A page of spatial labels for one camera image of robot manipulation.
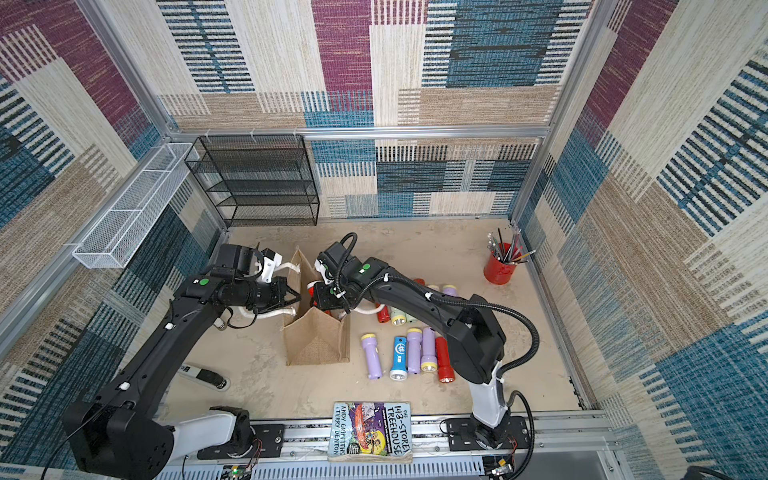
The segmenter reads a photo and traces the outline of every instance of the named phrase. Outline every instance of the mounting plate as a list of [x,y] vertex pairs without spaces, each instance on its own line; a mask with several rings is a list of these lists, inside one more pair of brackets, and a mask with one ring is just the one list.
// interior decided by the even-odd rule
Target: mounting plate
[[[283,450],[283,433],[285,432],[286,426],[282,423],[260,423],[258,425],[251,425],[250,427],[253,429],[253,434],[256,436],[253,443],[258,443],[256,439],[261,440],[261,454],[259,455],[259,458],[280,457],[280,452]],[[242,459],[244,463],[247,463],[252,454],[253,450],[240,457],[240,459]],[[198,460],[221,460],[222,458],[235,459],[231,458],[226,452],[222,452],[221,450],[217,452],[216,446],[197,451]]]
[[[472,417],[445,420],[445,431],[448,433],[448,445],[451,452],[467,452],[468,450],[483,450],[475,439],[475,427],[478,421]],[[518,443],[518,449],[527,449],[531,443],[525,424],[525,417],[504,415],[500,426]],[[499,450],[510,450],[512,443],[505,440]]]

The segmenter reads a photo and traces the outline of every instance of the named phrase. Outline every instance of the wire basket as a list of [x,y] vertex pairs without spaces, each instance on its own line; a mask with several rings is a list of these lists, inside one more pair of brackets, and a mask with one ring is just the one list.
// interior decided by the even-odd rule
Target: wire basket
[[187,166],[228,227],[317,225],[319,198],[299,135],[199,137]]
[[165,144],[91,228],[73,256],[87,268],[125,268],[199,158],[190,143]]

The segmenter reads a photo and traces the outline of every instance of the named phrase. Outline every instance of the table surface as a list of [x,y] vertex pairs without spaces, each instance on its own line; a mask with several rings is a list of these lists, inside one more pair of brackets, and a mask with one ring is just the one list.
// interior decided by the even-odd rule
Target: table surface
[[[504,286],[493,285],[483,277],[488,259],[486,235],[504,225],[505,221],[492,219],[238,227],[231,230],[229,241],[250,247],[260,243],[260,248],[272,248],[287,259],[299,247],[312,260],[333,241],[355,231],[359,239],[353,253],[361,260],[377,257],[407,276],[423,278],[427,284],[452,284],[465,298],[477,293],[489,302],[510,306],[536,325],[541,346],[531,361],[507,372],[505,391],[520,390],[535,411],[578,410],[578,400],[528,269],[519,267]],[[511,237],[509,229],[502,233],[505,239]],[[504,360],[524,354],[531,344],[526,328],[506,315],[497,317],[507,336]],[[177,376],[158,410],[159,418],[188,418],[217,405],[248,409],[253,419],[328,417],[334,402],[360,400],[410,402],[414,415],[471,412],[472,398],[464,379],[445,384],[438,381],[436,374],[426,373],[396,382],[385,373],[385,378],[368,380],[360,336],[377,335],[382,367],[389,370],[394,337],[404,336],[413,324],[380,324],[376,315],[357,312],[350,320],[350,361],[318,366],[286,365],[279,317],[258,319],[247,329],[209,329],[186,362],[228,377],[230,388],[217,392]]]

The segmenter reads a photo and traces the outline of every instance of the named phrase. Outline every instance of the book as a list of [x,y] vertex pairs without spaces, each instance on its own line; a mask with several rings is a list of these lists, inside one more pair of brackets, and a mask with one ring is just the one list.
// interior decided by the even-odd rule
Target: book
[[328,444],[331,462],[410,463],[411,406],[407,402],[337,402]]

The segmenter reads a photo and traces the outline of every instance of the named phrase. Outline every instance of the red pencil cup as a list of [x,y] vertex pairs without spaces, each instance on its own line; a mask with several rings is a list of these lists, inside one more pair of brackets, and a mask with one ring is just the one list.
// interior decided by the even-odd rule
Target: red pencil cup
[[[512,245],[509,243],[504,244],[504,250],[509,250],[510,248],[512,248]],[[519,257],[522,251],[521,247],[516,247],[509,258]],[[485,268],[482,272],[489,282],[495,283],[496,285],[504,285],[512,277],[512,272],[515,271],[516,266],[517,265],[504,265],[496,260],[496,257],[493,256],[493,252],[491,252],[488,262],[485,264]]]

